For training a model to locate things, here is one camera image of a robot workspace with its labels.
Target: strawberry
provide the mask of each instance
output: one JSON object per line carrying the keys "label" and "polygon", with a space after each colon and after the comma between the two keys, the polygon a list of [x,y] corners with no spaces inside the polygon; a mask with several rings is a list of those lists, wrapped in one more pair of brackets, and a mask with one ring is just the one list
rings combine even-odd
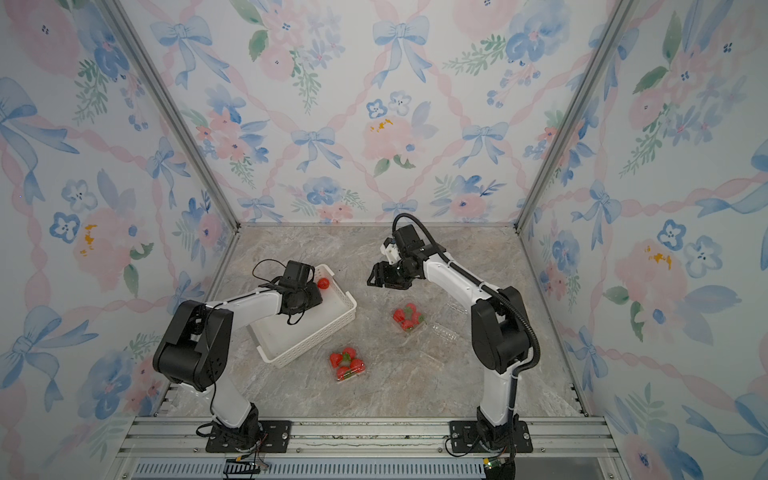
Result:
{"label": "strawberry", "polygon": [[339,367],[339,369],[336,370],[336,378],[338,380],[348,379],[349,377],[350,375],[348,366]]}
{"label": "strawberry", "polygon": [[341,353],[331,353],[331,366],[337,368],[343,359],[344,357]]}
{"label": "strawberry", "polygon": [[354,359],[350,365],[351,371],[355,373],[365,372],[366,364],[361,359]]}

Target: black mounting plate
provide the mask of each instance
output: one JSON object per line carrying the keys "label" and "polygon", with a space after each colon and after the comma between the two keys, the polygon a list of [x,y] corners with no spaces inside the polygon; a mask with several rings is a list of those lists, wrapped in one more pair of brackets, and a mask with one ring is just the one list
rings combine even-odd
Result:
{"label": "black mounting plate", "polygon": [[[475,442],[478,438],[476,421],[455,420],[448,422],[448,425],[451,436],[451,451],[453,453],[489,453],[492,455],[498,453],[490,452],[483,447],[480,441]],[[522,420],[515,422],[515,427],[512,430],[512,442],[515,444],[515,451],[517,453],[533,452],[533,443],[531,442],[531,434],[528,432],[528,424]]]}
{"label": "black mounting plate", "polygon": [[[288,441],[290,441],[290,420],[260,420],[262,428],[266,432],[266,439],[264,439],[259,453],[285,453],[288,451]],[[219,437],[216,439],[208,440],[208,444],[205,445],[205,451],[208,453],[241,453],[238,452],[232,445],[223,445],[224,440]]]}

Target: floral wallpaper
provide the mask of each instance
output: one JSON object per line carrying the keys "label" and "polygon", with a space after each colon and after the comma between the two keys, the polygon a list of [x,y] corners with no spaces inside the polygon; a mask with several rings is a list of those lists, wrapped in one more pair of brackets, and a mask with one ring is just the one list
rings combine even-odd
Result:
{"label": "floral wallpaper", "polygon": [[101,478],[230,228],[99,10],[0,2],[0,477]]}
{"label": "floral wallpaper", "polygon": [[267,223],[515,220],[613,7],[124,2],[233,210]]}
{"label": "floral wallpaper", "polygon": [[640,0],[523,232],[634,480],[768,478],[766,26]]}

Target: wire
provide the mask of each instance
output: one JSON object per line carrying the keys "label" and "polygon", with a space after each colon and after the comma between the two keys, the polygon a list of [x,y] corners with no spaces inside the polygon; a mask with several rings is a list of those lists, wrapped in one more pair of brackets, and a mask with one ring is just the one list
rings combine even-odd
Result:
{"label": "wire", "polygon": [[264,262],[277,262],[277,263],[279,263],[283,267],[283,269],[285,269],[285,267],[286,267],[283,264],[283,262],[281,262],[279,260],[275,260],[273,258],[265,258],[264,260],[261,260],[259,263],[257,263],[256,265],[253,266],[253,270],[250,271],[250,274],[253,275],[254,277],[256,277],[259,280],[264,280],[265,282],[270,282],[271,283],[271,280],[267,280],[266,278],[262,278],[262,277],[256,275],[256,267],[261,265]]}
{"label": "wire", "polygon": [[[438,243],[435,241],[435,238],[432,236],[429,230],[427,230],[427,227],[424,226],[422,221],[408,213],[397,214],[395,219],[392,221],[393,236],[395,235],[395,230],[397,230],[398,220],[400,220],[403,217],[409,218],[410,220],[413,221],[413,223],[418,225],[419,229],[421,229],[421,231],[427,237],[427,240],[429,240],[429,242],[433,246],[435,246],[435,248],[437,247]],[[477,286],[480,286],[482,284],[481,280],[478,280],[477,278],[475,278],[473,275],[471,275],[469,272],[467,272],[460,266],[456,265],[455,263],[452,263],[451,260],[448,258],[448,256],[446,256],[443,252],[441,252],[439,248],[437,248],[437,253],[440,256],[440,258],[449,265],[449,267],[459,272],[461,275],[464,276],[464,278],[471,281]],[[538,343],[538,338],[536,337],[536,333],[533,331],[533,328],[531,328],[531,324],[528,323],[525,316],[523,316],[520,310],[515,308],[515,306],[512,305],[511,302],[507,300],[505,296],[501,295],[498,291],[493,290],[491,287],[487,285],[483,285],[482,290],[486,292],[488,295],[495,298],[501,305],[504,306],[504,308],[507,309],[507,311],[512,312],[512,314],[515,317],[517,317],[517,320],[519,320],[520,324],[523,325],[523,330],[525,331],[525,335],[528,337],[528,342],[531,344],[531,347],[533,348],[533,356],[531,357],[531,360],[527,363],[517,366],[514,370],[512,370],[512,375],[517,376],[520,372],[523,372],[528,369],[532,369],[538,364],[539,360],[541,359],[541,346]]]}

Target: white tray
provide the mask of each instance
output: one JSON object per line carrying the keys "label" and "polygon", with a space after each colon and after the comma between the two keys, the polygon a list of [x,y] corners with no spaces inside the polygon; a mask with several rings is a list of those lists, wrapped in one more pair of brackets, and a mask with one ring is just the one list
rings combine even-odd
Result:
{"label": "white tray", "polygon": [[315,281],[327,278],[330,286],[320,290],[323,302],[307,310],[296,325],[286,323],[288,315],[278,314],[248,326],[264,362],[283,368],[355,319],[357,302],[349,292],[341,290],[333,275],[325,264],[315,267]]}

